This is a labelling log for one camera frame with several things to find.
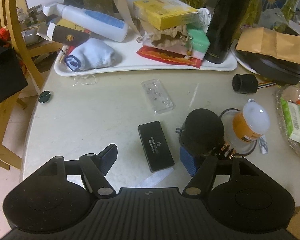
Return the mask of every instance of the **black thermos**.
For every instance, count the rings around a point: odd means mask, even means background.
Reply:
[[[224,62],[250,0],[218,0],[207,31],[210,46],[204,58],[212,63]]]

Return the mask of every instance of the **floor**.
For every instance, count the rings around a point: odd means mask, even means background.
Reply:
[[[3,145],[22,157],[24,142],[37,96],[23,98],[28,105],[25,110],[16,104],[7,126],[3,139]],[[0,167],[0,238],[10,231],[8,222],[2,211],[2,203],[5,196],[19,184],[20,170],[13,167],[7,171]]]

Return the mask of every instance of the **yellow box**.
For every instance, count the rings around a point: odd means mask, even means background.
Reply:
[[[179,0],[138,0],[133,2],[135,15],[158,30],[198,20],[199,13]]]

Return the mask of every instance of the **white plastic container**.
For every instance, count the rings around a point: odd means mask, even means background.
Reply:
[[[270,127],[270,118],[265,109],[250,99],[226,127],[226,137],[234,149],[245,154],[251,144],[264,135]]]
[[[123,41],[128,33],[129,27],[122,20],[100,12],[80,9],[71,5],[66,6],[59,3],[52,3],[43,7],[43,13],[46,16],[52,14],[61,16],[65,20],[114,41]]]

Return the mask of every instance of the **blue label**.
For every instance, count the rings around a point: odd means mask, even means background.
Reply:
[[[120,29],[123,29],[124,27],[124,22],[122,20],[106,15],[104,13],[90,11],[90,10],[85,10],[84,13],[105,24],[109,24]]]

